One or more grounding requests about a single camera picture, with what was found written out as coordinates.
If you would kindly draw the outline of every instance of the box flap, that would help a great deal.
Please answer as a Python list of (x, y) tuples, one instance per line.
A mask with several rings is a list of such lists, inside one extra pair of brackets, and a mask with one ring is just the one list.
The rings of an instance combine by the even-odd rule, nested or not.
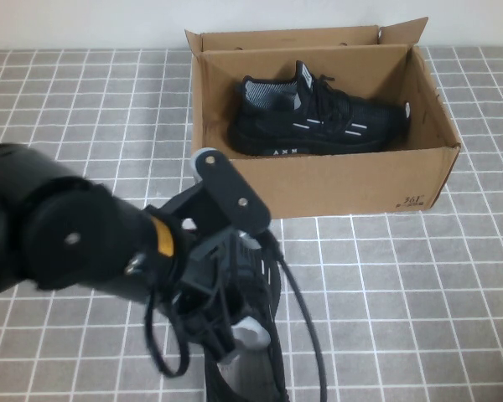
[(186, 29), (184, 30), (184, 33), (186, 34), (186, 40), (188, 40), (188, 46), (190, 47), (192, 54), (197, 56), (203, 51), (203, 38), (201, 38), (201, 35), (190, 32)]
[(377, 44), (378, 27), (203, 33), (203, 50), (287, 49)]
[(380, 28), (379, 44), (416, 44), (427, 26), (428, 17)]

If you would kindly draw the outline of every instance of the shoelace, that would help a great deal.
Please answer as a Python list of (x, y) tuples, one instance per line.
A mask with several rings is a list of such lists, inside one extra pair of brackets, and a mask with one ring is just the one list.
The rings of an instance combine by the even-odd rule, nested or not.
[[(317, 116), (324, 124), (333, 124), (333, 131), (338, 131), (342, 128), (346, 131), (354, 120), (354, 111), (352, 108), (352, 100), (350, 96), (342, 90), (334, 90), (328, 81), (334, 81), (334, 78), (321, 75), (315, 80), (314, 95), (317, 106)], [(345, 101), (348, 105), (346, 116), (341, 101)], [(343, 117), (346, 118), (346, 123), (341, 127)]]

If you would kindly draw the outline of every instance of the black cable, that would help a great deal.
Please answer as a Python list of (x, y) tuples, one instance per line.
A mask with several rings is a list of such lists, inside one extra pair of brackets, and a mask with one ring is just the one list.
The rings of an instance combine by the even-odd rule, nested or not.
[(155, 340), (153, 335), (153, 312), (155, 305), (157, 304), (157, 300), (158, 298), (156, 288), (153, 286), (151, 291), (149, 292), (148, 304), (145, 309), (144, 326), (143, 326), (145, 343), (147, 344), (149, 354), (151, 355), (151, 358), (153, 358), (153, 361), (157, 366), (158, 371), (163, 375), (165, 375), (166, 377), (174, 379), (176, 377), (183, 376), (188, 370), (188, 367), (190, 366), (190, 350), (188, 340), (184, 335), (182, 322), (180, 321), (179, 317), (174, 313), (174, 309), (172, 307), (169, 307), (169, 310), (166, 313), (166, 317), (168, 318), (171, 326), (174, 328), (180, 355), (179, 367), (177, 368), (177, 370), (172, 371), (171, 368), (169, 368), (169, 366), (166, 364), (164, 358), (162, 357), (160, 348), (158, 347), (157, 341)]
[(279, 247), (279, 243), (272, 232), (267, 231), (257, 237), (257, 241), (263, 247), (263, 249), (270, 250), (274, 258), (277, 260), (279, 265), (282, 267), (283, 273), (288, 279), (289, 285), (293, 288), (294, 296), (300, 306), (300, 311), (302, 312), (303, 319), (306, 326), (308, 327), (309, 336), (311, 337), (311, 344), (313, 345), (313, 350), (315, 352), (315, 358), (317, 359), (317, 370), (319, 371), (319, 385), (320, 385), (320, 402), (326, 402), (328, 399), (328, 383), (326, 380), (326, 367), (324, 365), (324, 357), (322, 355), (322, 350), (320, 348), (319, 337), (317, 336), (317, 330), (313, 324), (313, 319), (309, 314), (308, 306), (303, 299), (302, 292), (298, 288), (298, 284), (294, 279), (293, 273), (289, 269), (285, 257)]

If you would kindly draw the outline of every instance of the cardboard box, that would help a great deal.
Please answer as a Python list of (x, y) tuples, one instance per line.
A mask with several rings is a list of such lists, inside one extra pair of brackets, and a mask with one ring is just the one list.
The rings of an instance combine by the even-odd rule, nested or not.
[[(414, 46), (427, 18), (390, 27), (288, 31), (186, 32), (192, 61), (193, 151), (227, 155), (265, 200), (274, 218), (429, 209), (459, 155), (459, 135)], [(405, 141), (384, 152), (337, 156), (248, 157), (227, 144), (240, 99), (235, 85), (250, 75), (290, 80), (302, 60), (316, 76), (364, 98), (410, 103)]]

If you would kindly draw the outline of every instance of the shoe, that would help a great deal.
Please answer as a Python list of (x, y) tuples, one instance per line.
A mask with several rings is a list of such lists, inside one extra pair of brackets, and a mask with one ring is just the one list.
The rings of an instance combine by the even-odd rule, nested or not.
[(289, 402), (285, 370), (274, 317), (281, 297), (277, 263), (264, 261), (237, 275), (253, 318), (268, 331), (270, 343), (263, 350), (242, 351), (230, 364), (217, 363), (205, 351), (207, 402)]
[(239, 85), (242, 105), (228, 141), (252, 156), (333, 155), (378, 152), (406, 135), (409, 105), (381, 105), (332, 89), (302, 61), (293, 80), (254, 80)]

